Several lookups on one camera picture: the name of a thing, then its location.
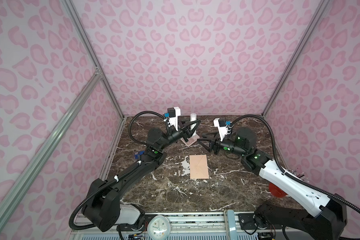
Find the white glue stick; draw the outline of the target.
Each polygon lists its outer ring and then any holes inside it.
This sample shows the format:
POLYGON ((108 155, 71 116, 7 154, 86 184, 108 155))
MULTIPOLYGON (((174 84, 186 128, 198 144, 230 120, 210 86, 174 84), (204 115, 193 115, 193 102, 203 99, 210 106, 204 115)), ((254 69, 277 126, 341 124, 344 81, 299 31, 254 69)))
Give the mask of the white glue stick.
MULTIPOLYGON (((196 120, 197 120, 197 114, 192 113, 192 114, 190 115, 190 121, 191 121, 191 122, 194 122, 194 121, 196 121, 196 120)), ((196 126, 196 124, 192 124, 192 125, 190 126, 190 130, 192 131, 192 130, 195 128, 195 126, 196 126)))

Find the peach envelope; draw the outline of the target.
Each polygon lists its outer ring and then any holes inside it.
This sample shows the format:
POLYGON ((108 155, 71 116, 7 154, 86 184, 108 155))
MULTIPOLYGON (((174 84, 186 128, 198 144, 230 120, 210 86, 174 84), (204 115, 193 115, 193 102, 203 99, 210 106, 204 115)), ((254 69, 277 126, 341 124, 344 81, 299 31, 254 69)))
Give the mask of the peach envelope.
POLYGON ((209 179, 209 168, 206 155, 190 155, 190 179, 209 179))

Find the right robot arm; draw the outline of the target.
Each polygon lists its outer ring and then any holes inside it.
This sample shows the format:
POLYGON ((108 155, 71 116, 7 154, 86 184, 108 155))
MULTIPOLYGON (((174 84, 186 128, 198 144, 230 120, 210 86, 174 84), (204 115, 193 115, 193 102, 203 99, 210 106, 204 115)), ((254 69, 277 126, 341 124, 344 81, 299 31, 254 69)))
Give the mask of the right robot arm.
POLYGON ((278 167, 270 155, 256 147, 257 136, 250 128, 239 128, 233 139, 225 137, 221 140, 219 133, 205 134, 198 143, 210 153, 225 151, 238 156, 248 172, 269 181, 303 207, 301 210, 288 209, 264 203, 254 213, 257 228, 280 225, 301 230, 315 240, 340 238, 347 224, 346 206, 298 183, 296 176, 289 178, 287 170, 278 167))

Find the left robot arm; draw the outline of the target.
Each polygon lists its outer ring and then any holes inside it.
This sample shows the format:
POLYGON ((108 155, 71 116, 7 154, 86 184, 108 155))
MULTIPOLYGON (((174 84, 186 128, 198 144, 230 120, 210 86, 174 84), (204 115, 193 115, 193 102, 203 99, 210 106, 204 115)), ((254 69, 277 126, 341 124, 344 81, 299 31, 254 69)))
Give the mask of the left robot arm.
POLYGON ((142 155, 128 168, 107 180, 92 182, 86 198, 75 208, 69 220, 73 230, 98 228, 108 231, 115 224, 142 226, 144 212, 134 205, 122 207, 120 200, 124 194, 145 175, 156 170, 166 159, 164 149, 184 139, 187 141, 200 125, 200 121, 179 123, 177 129, 171 127, 166 134, 159 128, 152 128, 147 134, 147 147, 142 155))

